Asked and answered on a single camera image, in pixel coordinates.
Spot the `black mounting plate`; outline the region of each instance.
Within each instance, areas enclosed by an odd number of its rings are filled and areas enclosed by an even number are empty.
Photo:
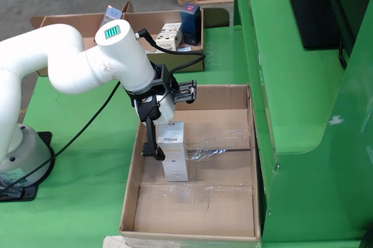
[[[54,156],[54,151],[51,147],[52,133],[51,132],[38,132],[37,134],[40,136],[42,141],[48,146],[48,148],[51,152],[51,156]],[[34,200],[35,197],[36,197],[36,193],[37,193],[37,189],[39,187],[39,184],[41,182],[43,182],[48,177],[48,175],[51,173],[51,171],[54,167],[54,162],[55,162],[55,160],[51,161],[47,172],[43,175],[43,177],[41,177],[41,179],[39,181],[37,181],[36,183],[34,183],[30,186],[22,188],[23,194],[22,194],[21,198],[13,198],[13,197],[9,197],[9,196],[0,196],[0,203],[15,202],[15,201],[32,201],[32,200]]]

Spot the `cardboard tray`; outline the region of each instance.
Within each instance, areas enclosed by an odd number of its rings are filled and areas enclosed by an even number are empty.
[[[185,123],[188,182],[166,182],[162,164],[141,156],[146,129],[139,124],[119,229],[131,247],[248,247],[260,240],[248,87],[197,92],[193,104],[177,105],[174,118]]]

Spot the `blue packaging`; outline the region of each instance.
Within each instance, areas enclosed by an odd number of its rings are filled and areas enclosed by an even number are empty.
[[[199,5],[186,3],[181,9],[181,27],[184,43],[197,46],[201,35],[201,15]]]

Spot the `green table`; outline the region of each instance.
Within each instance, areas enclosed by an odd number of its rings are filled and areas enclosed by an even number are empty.
[[[179,82],[245,84],[244,40],[239,27],[206,29],[206,71],[177,74]],[[82,95],[57,92],[40,77],[24,123],[53,133],[62,148],[107,99],[115,82]],[[102,247],[119,234],[129,164],[138,117],[124,90],[92,125],[58,157],[37,198],[0,207],[1,247]]]

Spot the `white box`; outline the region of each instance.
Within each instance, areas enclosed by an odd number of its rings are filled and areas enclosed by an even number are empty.
[[[184,122],[171,122],[158,126],[157,143],[166,156],[162,162],[166,181],[188,181],[187,159],[184,150]]]
[[[181,40],[181,23],[166,23],[156,39],[156,44],[164,49],[177,51]]]

